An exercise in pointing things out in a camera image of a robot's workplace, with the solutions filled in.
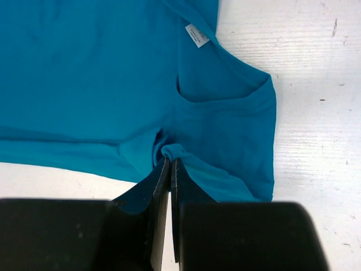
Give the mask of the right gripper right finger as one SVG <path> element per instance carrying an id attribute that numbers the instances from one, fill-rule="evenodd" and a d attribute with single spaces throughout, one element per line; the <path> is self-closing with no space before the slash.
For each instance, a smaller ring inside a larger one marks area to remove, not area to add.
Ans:
<path id="1" fill-rule="evenodd" d="M 180 270 L 328 270 L 314 223 L 295 202 L 212 199 L 172 163 L 171 209 Z"/>

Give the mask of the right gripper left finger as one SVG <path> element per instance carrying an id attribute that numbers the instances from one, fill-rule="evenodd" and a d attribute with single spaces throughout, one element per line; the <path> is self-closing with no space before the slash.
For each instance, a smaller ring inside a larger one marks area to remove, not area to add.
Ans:
<path id="1" fill-rule="evenodd" d="M 114 200 L 2 199 L 2 270 L 160 270 L 170 162 Z"/>

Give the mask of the blue t shirt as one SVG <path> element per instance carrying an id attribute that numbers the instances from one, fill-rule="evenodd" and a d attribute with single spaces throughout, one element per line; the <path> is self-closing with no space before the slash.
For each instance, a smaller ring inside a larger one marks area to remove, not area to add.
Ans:
<path id="1" fill-rule="evenodd" d="M 1 161 L 138 182 L 181 159 L 217 201 L 270 201 L 271 76 L 217 1 L 2 1 Z"/>

